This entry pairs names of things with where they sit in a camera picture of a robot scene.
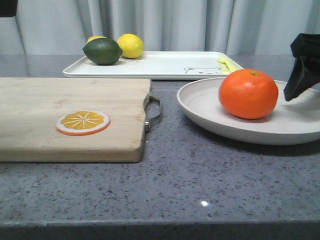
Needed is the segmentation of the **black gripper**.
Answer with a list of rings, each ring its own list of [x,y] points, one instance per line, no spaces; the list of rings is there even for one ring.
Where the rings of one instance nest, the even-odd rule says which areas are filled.
[[[299,33],[290,48],[295,62],[283,90],[287,102],[320,82],[320,35]]]

